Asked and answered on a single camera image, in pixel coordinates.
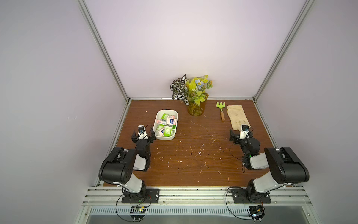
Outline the white storage box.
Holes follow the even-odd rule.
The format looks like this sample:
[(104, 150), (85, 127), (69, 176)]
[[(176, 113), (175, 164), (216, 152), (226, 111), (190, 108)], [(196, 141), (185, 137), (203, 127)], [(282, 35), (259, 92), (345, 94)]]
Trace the white storage box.
[(153, 130), (155, 132), (155, 137), (157, 140), (165, 140), (170, 141), (173, 140), (177, 131), (177, 125), (173, 126), (172, 130), (172, 136), (165, 137), (164, 136), (164, 128), (166, 125), (166, 120), (162, 120), (161, 117), (163, 114), (168, 114), (169, 116), (174, 116), (177, 119), (177, 125), (178, 125), (178, 113), (175, 110), (160, 110), (157, 112), (155, 123), (153, 126)]

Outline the pink tissue pack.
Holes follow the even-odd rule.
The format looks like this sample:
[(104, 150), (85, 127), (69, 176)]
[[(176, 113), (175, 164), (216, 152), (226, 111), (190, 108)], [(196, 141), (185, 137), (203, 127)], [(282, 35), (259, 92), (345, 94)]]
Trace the pink tissue pack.
[(168, 126), (176, 126), (177, 125), (177, 119), (174, 116), (168, 116), (166, 125)]

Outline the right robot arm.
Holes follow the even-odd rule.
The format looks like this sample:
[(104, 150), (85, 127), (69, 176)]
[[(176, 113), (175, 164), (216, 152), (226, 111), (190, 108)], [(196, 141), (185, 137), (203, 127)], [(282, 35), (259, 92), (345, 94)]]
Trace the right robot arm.
[(234, 203), (271, 203), (271, 191), (309, 181), (308, 169), (290, 147), (266, 147), (260, 153), (261, 143), (253, 138), (247, 125), (242, 126), (239, 134), (230, 130), (229, 140), (243, 152), (240, 159), (243, 171), (269, 169), (268, 173), (250, 180), (246, 188), (229, 189)]

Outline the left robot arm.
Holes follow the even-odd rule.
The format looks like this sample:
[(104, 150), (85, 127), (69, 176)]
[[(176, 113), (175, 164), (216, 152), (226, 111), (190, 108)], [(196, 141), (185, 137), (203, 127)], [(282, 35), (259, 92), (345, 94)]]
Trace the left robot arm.
[(113, 148), (104, 159), (98, 178), (107, 184), (121, 186), (125, 198), (141, 200), (147, 196), (146, 184), (133, 171), (146, 172), (150, 168), (150, 144), (156, 140), (155, 132), (150, 130), (147, 134), (145, 127), (140, 125), (138, 132), (133, 132), (131, 140), (135, 148)]

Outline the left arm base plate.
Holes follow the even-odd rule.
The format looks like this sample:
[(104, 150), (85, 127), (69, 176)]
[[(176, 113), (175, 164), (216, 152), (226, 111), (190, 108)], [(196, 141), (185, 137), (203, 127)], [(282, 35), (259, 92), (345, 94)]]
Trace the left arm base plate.
[(160, 189), (158, 188), (149, 188), (142, 190), (139, 193), (130, 193), (127, 190), (124, 190), (121, 203), (127, 204), (156, 204), (159, 201)]

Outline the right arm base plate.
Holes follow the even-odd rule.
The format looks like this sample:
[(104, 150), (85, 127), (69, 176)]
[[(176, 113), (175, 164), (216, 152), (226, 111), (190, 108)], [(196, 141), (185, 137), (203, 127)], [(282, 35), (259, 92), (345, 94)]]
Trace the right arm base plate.
[(256, 204), (256, 203), (272, 203), (269, 193), (258, 193), (254, 190), (247, 190), (244, 188), (230, 188), (229, 193), (231, 194), (234, 203), (242, 204)]

